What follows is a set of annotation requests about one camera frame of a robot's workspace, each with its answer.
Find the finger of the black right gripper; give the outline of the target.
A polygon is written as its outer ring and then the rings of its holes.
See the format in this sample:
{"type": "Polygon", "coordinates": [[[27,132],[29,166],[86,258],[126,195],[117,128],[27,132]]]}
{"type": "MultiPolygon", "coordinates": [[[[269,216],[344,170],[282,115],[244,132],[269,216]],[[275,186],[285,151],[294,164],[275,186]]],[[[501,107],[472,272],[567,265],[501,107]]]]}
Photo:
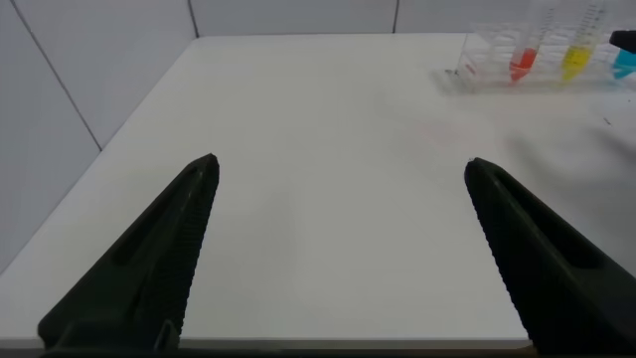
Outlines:
{"type": "Polygon", "coordinates": [[[635,30],[616,30],[613,31],[609,43],[620,50],[636,53],[636,31],[635,30]]]}

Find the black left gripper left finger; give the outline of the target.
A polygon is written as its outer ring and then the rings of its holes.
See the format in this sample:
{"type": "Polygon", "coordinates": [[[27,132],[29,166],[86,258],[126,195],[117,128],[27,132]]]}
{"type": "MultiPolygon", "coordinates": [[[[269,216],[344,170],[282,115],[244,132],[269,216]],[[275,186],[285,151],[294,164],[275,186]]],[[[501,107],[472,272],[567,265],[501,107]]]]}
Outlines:
{"type": "Polygon", "coordinates": [[[177,348],[219,180],[189,163],[39,322],[46,348],[177,348]]]}

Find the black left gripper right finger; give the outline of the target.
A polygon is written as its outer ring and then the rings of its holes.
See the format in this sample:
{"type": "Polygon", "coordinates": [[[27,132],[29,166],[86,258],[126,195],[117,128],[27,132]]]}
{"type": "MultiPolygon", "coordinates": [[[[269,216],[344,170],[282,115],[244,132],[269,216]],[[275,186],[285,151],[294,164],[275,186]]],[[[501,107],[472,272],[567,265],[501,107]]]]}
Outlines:
{"type": "Polygon", "coordinates": [[[634,353],[634,276],[500,166],[476,157],[464,181],[536,350],[634,353]]]}

